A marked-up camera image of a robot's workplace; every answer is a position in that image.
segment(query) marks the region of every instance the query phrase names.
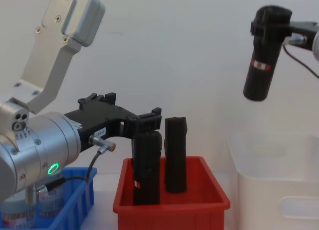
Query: white background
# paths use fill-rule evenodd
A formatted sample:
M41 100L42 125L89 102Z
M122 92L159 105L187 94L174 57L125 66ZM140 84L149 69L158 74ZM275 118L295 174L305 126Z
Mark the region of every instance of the white background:
M117 104L163 118L185 116L187 154L214 171L229 164L229 131L319 129L319 81L282 53L268 99L242 95L253 51L250 22L258 8L278 4L292 20L318 21L318 0L101 0L107 13L95 42L76 54L55 102L44 111L70 112L77 100L116 92ZM0 0L0 91L22 74L49 0ZM315 70L310 52L290 48ZM131 156L129 140L97 161L99 173L119 173ZM74 163L87 166L87 150Z

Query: red plastic bin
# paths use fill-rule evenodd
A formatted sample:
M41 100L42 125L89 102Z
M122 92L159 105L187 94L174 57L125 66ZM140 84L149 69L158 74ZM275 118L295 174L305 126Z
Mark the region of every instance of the red plastic bin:
M166 192L162 158L160 205L133 206L132 159L125 159L113 204L119 230L223 230L229 199L202 157L187 157L186 163L186 193Z

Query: blue crate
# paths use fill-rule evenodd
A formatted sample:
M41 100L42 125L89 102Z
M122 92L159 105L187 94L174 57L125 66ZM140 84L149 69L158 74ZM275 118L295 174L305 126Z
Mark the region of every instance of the blue crate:
M88 168L64 168L64 177L81 176L86 177ZM36 216L36 230L80 230L84 219L94 205L93 177L97 169L93 168L89 184L82 180L72 180L63 185L64 207L60 213L53 218Z

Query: robotic arm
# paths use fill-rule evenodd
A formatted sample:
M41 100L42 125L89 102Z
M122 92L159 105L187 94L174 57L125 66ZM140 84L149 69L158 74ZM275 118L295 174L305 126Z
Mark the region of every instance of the robotic arm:
M51 0L23 75L0 97L0 202L72 163L92 145L113 151L111 136L160 128L161 109L135 115L116 94L92 94L67 113L37 114L57 96L74 54L92 44L105 7L99 0Z
M251 24L255 49L244 88L246 98L266 99L283 45L312 51L319 61L319 26L315 22L290 22L291 16L290 10L278 6L257 11Z

